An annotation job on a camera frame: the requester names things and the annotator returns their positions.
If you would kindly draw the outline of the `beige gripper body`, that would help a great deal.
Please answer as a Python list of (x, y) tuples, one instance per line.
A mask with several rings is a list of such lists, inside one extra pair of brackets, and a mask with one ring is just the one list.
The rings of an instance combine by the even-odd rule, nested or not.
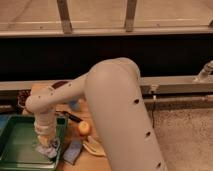
[(40, 126), (35, 124), (35, 131), (39, 142), (48, 147), (50, 143), (56, 138), (56, 127), (55, 126)]

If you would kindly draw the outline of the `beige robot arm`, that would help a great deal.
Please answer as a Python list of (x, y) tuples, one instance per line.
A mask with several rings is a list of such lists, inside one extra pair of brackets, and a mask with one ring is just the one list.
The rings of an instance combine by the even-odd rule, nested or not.
[(168, 171), (140, 90), (140, 70), (129, 58), (101, 61), (88, 73), (27, 98), (37, 124), (54, 107), (85, 96), (112, 171)]

